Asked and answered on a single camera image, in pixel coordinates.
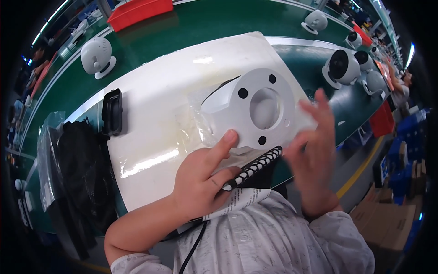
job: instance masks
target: security camera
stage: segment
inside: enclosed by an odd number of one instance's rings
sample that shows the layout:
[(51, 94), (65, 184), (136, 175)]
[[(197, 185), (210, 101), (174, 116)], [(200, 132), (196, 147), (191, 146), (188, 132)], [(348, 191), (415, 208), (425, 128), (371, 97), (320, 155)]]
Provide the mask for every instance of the security camera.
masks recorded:
[(85, 72), (94, 74), (96, 79), (105, 77), (116, 65), (116, 58), (111, 56), (112, 51), (110, 42), (103, 37), (95, 37), (85, 43), (81, 49)]
[(366, 71), (366, 72), (372, 71), (373, 59), (367, 52), (363, 50), (359, 50), (354, 54), (354, 57), (357, 59), (361, 71)]
[(311, 34), (318, 35), (318, 31), (327, 27), (327, 17), (320, 10), (311, 12), (301, 23), (301, 26)]
[(73, 39), (70, 42), (71, 45), (76, 45), (76, 43), (87, 32), (87, 27), (88, 27), (87, 19), (84, 19), (79, 23), (79, 26), (76, 29), (74, 29), (73, 32), (71, 33), (71, 36), (73, 36)]
[(359, 33), (352, 31), (350, 34), (345, 38), (345, 42), (353, 49), (357, 49), (360, 45), (362, 45), (362, 37), (359, 35)]
[(377, 97), (385, 90), (386, 82), (378, 71), (370, 71), (367, 80), (362, 81), (365, 92), (371, 97)]
[(379, 49), (376, 46), (372, 47), (371, 53), (378, 58), (381, 58), (382, 56), (382, 54), (380, 53)]
[(220, 85), (202, 102), (200, 113), (215, 139), (231, 128), (239, 134), (236, 148), (269, 149), (292, 134), (294, 106), (286, 79), (257, 68)]
[(327, 83), (334, 89), (340, 89), (341, 85), (354, 85), (360, 76), (357, 59), (345, 50), (335, 51), (321, 71)]

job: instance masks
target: black plastic part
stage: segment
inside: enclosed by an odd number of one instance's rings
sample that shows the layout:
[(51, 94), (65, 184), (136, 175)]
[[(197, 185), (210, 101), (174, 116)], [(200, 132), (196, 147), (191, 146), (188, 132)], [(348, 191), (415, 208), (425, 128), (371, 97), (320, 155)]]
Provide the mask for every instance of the black plastic part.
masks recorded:
[(120, 89), (111, 90), (103, 98), (102, 134), (112, 136), (122, 132), (122, 112), (122, 92)]

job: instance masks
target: patterned shirt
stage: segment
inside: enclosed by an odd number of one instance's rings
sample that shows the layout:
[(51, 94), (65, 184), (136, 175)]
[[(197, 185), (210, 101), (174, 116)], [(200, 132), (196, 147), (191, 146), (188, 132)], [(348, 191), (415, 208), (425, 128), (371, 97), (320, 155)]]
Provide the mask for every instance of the patterned shirt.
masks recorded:
[[(175, 251), (179, 269), (201, 227), (183, 235)], [(142, 253), (123, 256), (111, 265), (113, 274), (171, 274), (159, 257)], [(370, 273), (374, 255), (345, 212), (326, 213), (309, 223), (297, 216), (279, 193), (242, 210), (210, 221), (184, 273)]]

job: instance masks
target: fingernail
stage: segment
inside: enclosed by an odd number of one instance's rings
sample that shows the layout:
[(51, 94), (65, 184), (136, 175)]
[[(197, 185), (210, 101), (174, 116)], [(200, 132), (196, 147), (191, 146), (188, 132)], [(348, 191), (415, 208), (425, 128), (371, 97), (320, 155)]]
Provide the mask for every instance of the fingernail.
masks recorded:
[(227, 130), (223, 138), (225, 142), (232, 142), (234, 139), (234, 132), (231, 129)]

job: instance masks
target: worker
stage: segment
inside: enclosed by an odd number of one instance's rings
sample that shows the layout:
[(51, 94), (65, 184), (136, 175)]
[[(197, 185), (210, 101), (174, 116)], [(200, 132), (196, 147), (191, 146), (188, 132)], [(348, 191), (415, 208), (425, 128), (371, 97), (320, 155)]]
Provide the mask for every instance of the worker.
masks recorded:
[(52, 47), (47, 45), (34, 45), (33, 49), (34, 51), (32, 56), (32, 73), (23, 92), (23, 95), (21, 96), (21, 101), (23, 103), (26, 101), (27, 97), (31, 95), (40, 73), (46, 66), (49, 65), (50, 60), (52, 60), (52, 57), (55, 54)]
[[(272, 190), (259, 203), (214, 218), (206, 227), (181, 236), (174, 273), (374, 272), (373, 253), (329, 188), (335, 162), (335, 119), (322, 89), (315, 99), (317, 104), (300, 101), (300, 107), (318, 127), (299, 132), (282, 155), (295, 175), (305, 219)], [(108, 228), (105, 254), (113, 274), (172, 273), (148, 250), (171, 231), (227, 201), (230, 192), (221, 188), (240, 168), (212, 172), (230, 156), (237, 140), (236, 131), (228, 130), (213, 148), (190, 153), (177, 171), (172, 194), (125, 214)]]
[(405, 113), (407, 110), (406, 102), (409, 100), (410, 87), (412, 86), (412, 74), (409, 70), (404, 73), (403, 79), (398, 79), (396, 77), (396, 70), (385, 58), (385, 63), (388, 66), (389, 77), (391, 78), (391, 83), (394, 86), (394, 90), (391, 93), (391, 99), (388, 100), (391, 111), (399, 109), (400, 112)]

